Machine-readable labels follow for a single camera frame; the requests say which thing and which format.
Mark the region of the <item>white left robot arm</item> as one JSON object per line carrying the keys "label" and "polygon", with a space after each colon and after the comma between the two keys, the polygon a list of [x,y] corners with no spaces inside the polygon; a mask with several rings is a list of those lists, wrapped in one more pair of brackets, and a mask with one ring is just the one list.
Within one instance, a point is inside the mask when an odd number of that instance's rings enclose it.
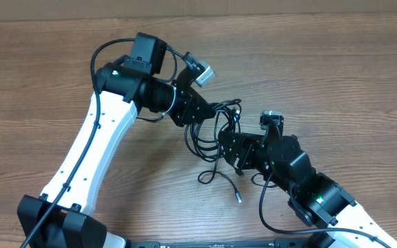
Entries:
{"label": "white left robot arm", "polygon": [[103,67],[90,66],[90,106],[68,155],[38,197],[24,196],[17,214],[24,247],[128,247],[94,218],[105,173],[127,130],[143,108],[169,116],[182,127],[216,112],[193,88],[214,78],[214,70],[192,54],[138,33],[130,54]]}

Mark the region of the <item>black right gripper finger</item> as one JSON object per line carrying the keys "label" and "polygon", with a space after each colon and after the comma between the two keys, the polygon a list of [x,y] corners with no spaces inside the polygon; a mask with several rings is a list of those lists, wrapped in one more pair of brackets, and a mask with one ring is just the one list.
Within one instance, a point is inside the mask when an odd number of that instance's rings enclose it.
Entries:
{"label": "black right gripper finger", "polygon": [[236,134],[233,132],[220,131],[218,133],[218,141],[225,152],[230,152],[236,144]]}
{"label": "black right gripper finger", "polygon": [[238,176],[244,175],[244,172],[241,169],[244,158],[245,158],[244,153],[235,153],[235,152],[224,153],[225,161],[234,168],[234,171]]}

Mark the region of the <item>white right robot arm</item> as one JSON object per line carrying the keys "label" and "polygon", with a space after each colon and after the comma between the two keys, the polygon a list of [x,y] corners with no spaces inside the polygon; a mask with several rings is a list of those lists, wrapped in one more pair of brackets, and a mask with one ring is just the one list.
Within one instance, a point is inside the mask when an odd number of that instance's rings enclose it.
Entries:
{"label": "white right robot arm", "polygon": [[296,136],[220,132],[224,159],[255,169],[289,194],[288,205],[309,228],[306,247],[397,247],[356,199],[312,167]]}

